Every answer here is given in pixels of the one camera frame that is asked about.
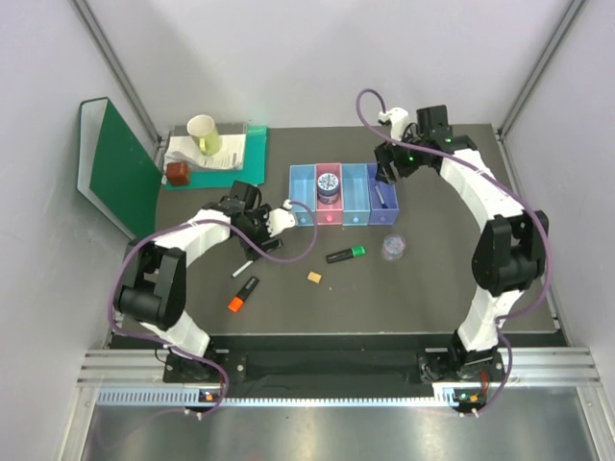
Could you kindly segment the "white black marker pen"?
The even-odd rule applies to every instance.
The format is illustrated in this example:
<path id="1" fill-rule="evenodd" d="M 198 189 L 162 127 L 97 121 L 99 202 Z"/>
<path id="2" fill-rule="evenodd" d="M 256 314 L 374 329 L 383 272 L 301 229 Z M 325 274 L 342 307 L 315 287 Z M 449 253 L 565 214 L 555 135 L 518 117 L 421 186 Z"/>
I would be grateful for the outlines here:
<path id="1" fill-rule="evenodd" d="M 254 263 L 253 260 L 246 261 L 243 265 L 241 265 L 238 269 L 236 269 L 231 277 L 232 279 L 236 279 L 240 274 L 242 274 L 247 268 L 249 268 Z"/>

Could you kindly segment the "white blue marker pen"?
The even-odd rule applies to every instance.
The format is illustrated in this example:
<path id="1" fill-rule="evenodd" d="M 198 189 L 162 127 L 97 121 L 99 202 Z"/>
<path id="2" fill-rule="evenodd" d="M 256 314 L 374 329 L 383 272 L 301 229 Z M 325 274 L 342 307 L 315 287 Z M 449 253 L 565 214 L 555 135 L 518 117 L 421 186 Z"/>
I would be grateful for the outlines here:
<path id="1" fill-rule="evenodd" d="M 376 195 L 377 195 L 377 197 L 378 197 L 378 199 L 379 199 L 379 202 L 380 202 L 380 204 L 381 204 L 381 207 L 382 207 L 382 208 L 384 208 L 384 209 L 387 209 L 387 208 L 388 208 L 388 206 L 387 206 L 387 204 L 386 204 L 386 202 L 385 202 L 385 200 L 384 200 L 384 197 L 383 197 L 383 195 L 382 195 L 382 193 L 381 193 L 380 188 L 379 188 L 377 185 L 375 185 L 375 192 L 376 192 Z"/>

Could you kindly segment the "orange black highlighter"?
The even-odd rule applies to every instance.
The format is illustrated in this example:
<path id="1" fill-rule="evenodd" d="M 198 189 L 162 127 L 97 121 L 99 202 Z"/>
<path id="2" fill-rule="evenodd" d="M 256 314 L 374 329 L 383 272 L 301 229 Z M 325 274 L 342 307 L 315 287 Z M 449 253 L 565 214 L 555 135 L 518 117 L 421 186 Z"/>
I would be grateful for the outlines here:
<path id="1" fill-rule="evenodd" d="M 238 312 L 245 304 L 247 299 L 250 297 L 250 295 L 253 293 L 258 284 L 259 278 L 250 277 L 235 294 L 234 298 L 228 305 L 228 309 L 234 313 Z"/>

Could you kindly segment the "pink drawer box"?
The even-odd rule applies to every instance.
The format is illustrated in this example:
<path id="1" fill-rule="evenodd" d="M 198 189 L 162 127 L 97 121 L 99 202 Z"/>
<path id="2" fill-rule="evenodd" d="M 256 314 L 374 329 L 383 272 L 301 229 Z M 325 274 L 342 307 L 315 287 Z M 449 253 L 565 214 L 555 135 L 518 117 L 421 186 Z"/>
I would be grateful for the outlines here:
<path id="1" fill-rule="evenodd" d="M 316 180 L 323 173 L 335 173 L 340 179 L 340 197 L 332 205 L 323 205 L 317 199 L 316 192 L 316 223 L 318 225 L 341 225 L 343 221 L 342 174 L 340 163 L 317 163 Z"/>

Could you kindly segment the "blue round lidded jar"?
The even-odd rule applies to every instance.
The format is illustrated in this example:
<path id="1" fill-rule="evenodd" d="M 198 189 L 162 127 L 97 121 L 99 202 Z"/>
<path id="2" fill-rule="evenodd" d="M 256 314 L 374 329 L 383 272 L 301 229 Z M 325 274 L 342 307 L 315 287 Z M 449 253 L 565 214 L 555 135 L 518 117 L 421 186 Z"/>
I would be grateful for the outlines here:
<path id="1" fill-rule="evenodd" d="M 340 197 L 340 179 L 335 173 L 321 174 L 316 180 L 316 192 L 321 204 L 335 204 Z"/>

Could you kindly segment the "purple drawer box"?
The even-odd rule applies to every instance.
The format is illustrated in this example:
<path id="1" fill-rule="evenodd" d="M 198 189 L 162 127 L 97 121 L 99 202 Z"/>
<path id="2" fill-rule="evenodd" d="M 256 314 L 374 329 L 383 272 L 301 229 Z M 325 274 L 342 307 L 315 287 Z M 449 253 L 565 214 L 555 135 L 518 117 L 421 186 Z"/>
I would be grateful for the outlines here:
<path id="1" fill-rule="evenodd" d="M 393 225 L 399 215 L 399 202 L 397 192 L 394 185 L 378 182 L 376 180 L 377 164 L 367 164 L 368 174 L 368 191 L 370 198 L 370 218 L 369 225 L 372 226 L 389 226 Z M 375 192 L 375 185 L 377 185 L 384 197 L 384 200 L 388 206 L 387 209 L 381 207 L 379 199 Z"/>

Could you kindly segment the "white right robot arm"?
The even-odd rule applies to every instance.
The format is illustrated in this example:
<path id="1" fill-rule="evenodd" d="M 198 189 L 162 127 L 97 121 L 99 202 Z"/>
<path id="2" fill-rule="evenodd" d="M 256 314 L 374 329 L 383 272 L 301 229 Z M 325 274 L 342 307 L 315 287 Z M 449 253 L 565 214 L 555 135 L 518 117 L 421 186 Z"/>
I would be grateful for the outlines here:
<path id="1" fill-rule="evenodd" d="M 494 364 L 498 328 L 544 273 L 546 251 L 537 226 L 547 227 L 548 218 L 541 211 L 529 216 L 493 184 L 477 144 L 466 134 L 454 134 L 446 107 L 419 109 L 415 122 L 404 109 L 383 110 L 378 121 L 389 127 L 390 138 L 375 150 L 377 181 L 394 184 L 429 167 L 457 193 L 480 228 L 471 261 L 477 289 L 468 314 L 453 333 L 446 358 L 419 360 L 427 381 L 471 379 Z"/>

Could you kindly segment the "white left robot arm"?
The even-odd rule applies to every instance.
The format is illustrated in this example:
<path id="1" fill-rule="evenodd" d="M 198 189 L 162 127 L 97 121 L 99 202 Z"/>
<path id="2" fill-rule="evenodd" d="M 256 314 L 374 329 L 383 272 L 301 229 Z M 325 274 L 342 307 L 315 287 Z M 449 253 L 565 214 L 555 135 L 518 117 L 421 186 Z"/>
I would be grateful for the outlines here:
<path id="1" fill-rule="evenodd" d="M 209 335 L 185 311 L 188 267 L 234 236 L 248 258 L 266 255 L 282 245 L 283 231 L 296 226 L 290 200 L 273 208 L 261 201 L 258 187 L 236 181 L 227 195 L 205 204 L 185 223 L 132 241 L 111 306 L 185 358 L 184 368 L 195 379 L 208 380 L 217 372 L 218 359 L 207 351 Z"/>

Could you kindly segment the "teal green notebook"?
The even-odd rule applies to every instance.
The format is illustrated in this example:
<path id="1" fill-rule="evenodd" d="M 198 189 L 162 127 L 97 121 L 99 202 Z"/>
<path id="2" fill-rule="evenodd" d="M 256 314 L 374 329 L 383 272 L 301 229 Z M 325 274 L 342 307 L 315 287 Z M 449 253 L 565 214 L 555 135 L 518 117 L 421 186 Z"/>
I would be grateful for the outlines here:
<path id="1" fill-rule="evenodd" d="M 252 185 L 265 183 L 265 165 L 268 130 L 265 126 L 227 124 L 219 128 L 220 137 L 228 146 L 226 155 L 221 151 L 215 156 L 196 158 L 197 146 L 183 127 L 176 126 L 169 138 L 164 155 L 164 167 L 172 162 L 185 161 L 190 170 L 187 185 L 173 185 L 167 178 L 162 182 L 167 190 L 229 188 L 234 181 Z"/>

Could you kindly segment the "clear plastic pin jar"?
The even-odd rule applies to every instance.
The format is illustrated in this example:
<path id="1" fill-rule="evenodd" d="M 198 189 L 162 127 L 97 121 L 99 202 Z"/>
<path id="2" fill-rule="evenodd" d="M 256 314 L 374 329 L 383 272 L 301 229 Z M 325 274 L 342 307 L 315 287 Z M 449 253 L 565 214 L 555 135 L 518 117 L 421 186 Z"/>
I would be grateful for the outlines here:
<path id="1" fill-rule="evenodd" d="M 406 250 L 406 241 L 399 234 L 387 235 L 382 242 L 381 255 L 387 261 L 399 260 Z"/>

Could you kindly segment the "green black highlighter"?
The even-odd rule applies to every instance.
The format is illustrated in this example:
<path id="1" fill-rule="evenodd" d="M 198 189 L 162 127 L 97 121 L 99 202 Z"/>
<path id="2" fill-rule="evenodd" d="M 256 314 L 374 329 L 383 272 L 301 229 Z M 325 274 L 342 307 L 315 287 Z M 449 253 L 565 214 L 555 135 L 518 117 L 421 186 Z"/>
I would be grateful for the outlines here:
<path id="1" fill-rule="evenodd" d="M 361 257 L 361 256 L 364 256 L 365 254 L 366 254 L 366 251 L 363 246 L 355 246 L 349 249 L 340 250 L 332 254 L 326 255 L 326 262 L 328 264 L 334 264 L 334 263 L 341 262 L 344 260 Z"/>

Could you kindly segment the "dark red cube box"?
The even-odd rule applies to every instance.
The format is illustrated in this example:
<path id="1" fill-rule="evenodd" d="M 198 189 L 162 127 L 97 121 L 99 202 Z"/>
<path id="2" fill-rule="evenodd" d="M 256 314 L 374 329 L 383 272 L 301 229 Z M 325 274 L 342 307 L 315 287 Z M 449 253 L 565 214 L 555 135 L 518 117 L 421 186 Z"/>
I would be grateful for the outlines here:
<path id="1" fill-rule="evenodd" d="M 191 182 L 191 169 L 185 161 L 170 162 L 166 166 L 165 177 L 174 187 L 186 186 Z"/>

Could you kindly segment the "cream yellow mug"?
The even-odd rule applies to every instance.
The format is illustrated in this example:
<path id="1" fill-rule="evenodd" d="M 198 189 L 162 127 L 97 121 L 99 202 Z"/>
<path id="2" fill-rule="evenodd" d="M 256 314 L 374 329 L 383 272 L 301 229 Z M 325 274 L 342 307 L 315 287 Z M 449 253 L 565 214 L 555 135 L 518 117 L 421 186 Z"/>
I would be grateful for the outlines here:
<path id="1" fill-rule="evenodd" d="M 220 151 L 220 135 L 211 116 L 204 114 L 193 116 L 187 122 L 186 129 L 203 155 L 214 156 Z"/>

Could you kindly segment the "green binder folder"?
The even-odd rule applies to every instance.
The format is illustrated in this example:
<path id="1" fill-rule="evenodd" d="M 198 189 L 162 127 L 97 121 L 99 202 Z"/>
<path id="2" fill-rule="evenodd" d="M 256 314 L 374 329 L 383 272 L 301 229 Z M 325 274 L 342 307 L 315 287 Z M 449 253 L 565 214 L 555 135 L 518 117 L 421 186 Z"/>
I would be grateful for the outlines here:
<path id="1" fill-rule="evenodd" d="M 108 97 L 79 105 L 77 190 L 131 239 L 152 234 L 161 171 Z"/>

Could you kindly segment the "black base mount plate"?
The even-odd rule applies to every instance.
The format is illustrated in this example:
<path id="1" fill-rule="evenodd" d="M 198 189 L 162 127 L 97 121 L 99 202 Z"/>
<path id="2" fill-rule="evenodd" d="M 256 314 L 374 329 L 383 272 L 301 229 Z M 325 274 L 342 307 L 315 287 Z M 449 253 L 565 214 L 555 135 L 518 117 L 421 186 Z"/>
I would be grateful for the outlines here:
<path id="1" fill-rule="evenodd" d="M 221 366 L 231 383 L 282 386 L 345 386 L 369 378 L 394 384 L 474 382 L 503 373 L 489 361 L 457 370 L 445 352 L 421 351 L 214 351 L 205 359 Z"/>

